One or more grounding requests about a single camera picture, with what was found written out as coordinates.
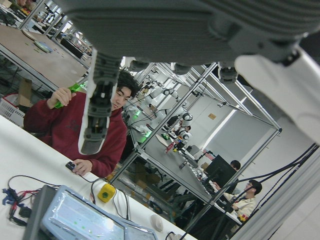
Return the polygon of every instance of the green handle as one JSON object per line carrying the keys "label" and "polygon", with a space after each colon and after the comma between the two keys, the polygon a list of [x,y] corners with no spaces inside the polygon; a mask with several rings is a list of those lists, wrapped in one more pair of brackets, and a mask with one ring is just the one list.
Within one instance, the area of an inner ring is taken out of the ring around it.
{"label": "green handle", "polygon": [[[77,92],[79,88],[80,88],[80,86],[79,86],[77,83],[75,83],[74,85],[68,87],[68,89],[70,89],[71,93]],[[54,105],[54,107],[55,107],[56,109],[59,109],[59,108],[61,108],[61,107],[63,107],[63,106],[64,106],[64,105],[63,105],[60,101],[58,101],[58,102]]]}

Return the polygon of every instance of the desk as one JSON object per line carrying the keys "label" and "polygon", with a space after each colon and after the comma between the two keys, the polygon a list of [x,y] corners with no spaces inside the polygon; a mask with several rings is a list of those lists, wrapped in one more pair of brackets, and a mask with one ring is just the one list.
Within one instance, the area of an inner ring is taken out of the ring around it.
{"label": "desk", "polygon": [[25,69],[52,90],[70,87],[87,69],[60,46],[42,34],[31,34],[45,42],[53,52],[45,53],[20,30],[0,25],[0,53]]}
{"label": "desk", "polygon": [[[83,180],[78,175],[70,172],[65,167],[65,164],[70,160],[55,151],[53,148],[44,144],[34,136],[30,135],[23,129],[11,123],[4,117],[0,116],[0,177],[1,188],[7,188],[8,180],[15,175],[27,175],[38,178],[40,180],[57,184],[66,185],[75,190],[80,195],[90,199],[91,183]],[[97,179],[92,173],[87,173],[85,178],[89,181]],[[14,178],[10,185],[17,192],[22,190],[35,190],[41,188],[44,184],[33,179],[17,177]],[[93,186],[95,195],[99,192],[104,182],[99,181]],[[120,201],[118,210],[124,214],[126,212],[126,204],[123,195],[115,196],[115,202]],[[111,201],[107,203],[96,199],[97,205],[111,214],[116,214],[116,210]],[[1,239],[20,240],[24,234],[24,227],[17,226],[8,220],[9,205],[0,206],[0,232]],[[141,205],[134,199],[129,197],[129,216],[131,220],[137,224],[152,228],[150,224],[150,216],[155,213],[147,207]],[[176,227],[169,221],[162,219],[164,229],[162,232],[157,232],[159,240],[165,240],[168,232],[173,231],[176,234],[184,234],[184,231]],[[187,235],[186,240],[195,240],[194,237]]]}

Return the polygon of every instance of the white table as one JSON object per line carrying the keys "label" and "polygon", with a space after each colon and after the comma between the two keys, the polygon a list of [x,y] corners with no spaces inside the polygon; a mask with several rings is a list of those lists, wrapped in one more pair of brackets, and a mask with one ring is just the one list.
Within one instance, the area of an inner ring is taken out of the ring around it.
{"label": "white table", "polygon": [[[73,174],[65,167],[65,164],[70,161],[67,157],[2,116],[0,116],[0,133],[0,178],[2,189],[8,187],[7,182],[11,177],[15,175],[27,175],[52,184],[66,185],[85,198],[90,199],[91,183]],[[97,178],[92,173],[87,173],[84,177],[89,181]],[[94,184],[93,191],[95,195],[97,195],[104,184],[105,182],[103,181],[98,181]],[[10,186],[16,192],[35,190],[43,185],[44,183],[25,177],[17,177],[10,182]],[[119,212],[125,216],[127,208],[122,193],[115,196],[115,203]],[[112,201],[103,203],[96,197],[96,204],[107,212],[116,215],[116,209]],[[10,205],[1,204],[0,206],[1,239],[20,240],[23,237],[25,228],[8,220],[9,209]],[[153,211],[129,197],[129,216],[133,222],[152,229],[150,217],[154,214]],[[159,240],[165,240],[170,231],[176,234],[184,234],[183,230],[164,218],[162,221],[164,226],[163,231],[155,231]],[[187,235],[185,239],[195,240],[191,235]]]}

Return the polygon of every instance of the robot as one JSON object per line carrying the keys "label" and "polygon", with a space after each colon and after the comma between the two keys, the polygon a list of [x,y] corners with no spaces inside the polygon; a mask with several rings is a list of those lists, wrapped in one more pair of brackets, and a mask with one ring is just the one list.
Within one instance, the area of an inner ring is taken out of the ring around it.
{"label": "robot", "polygon": [[320,68],[299,47],[320,29],[313,1],[56,0],[97,49],[89,75],[79,150],[98,151],[106,137],[123,56],[138,62],[195,65],[234,61],[250,85],[273,100],[320,143]]}

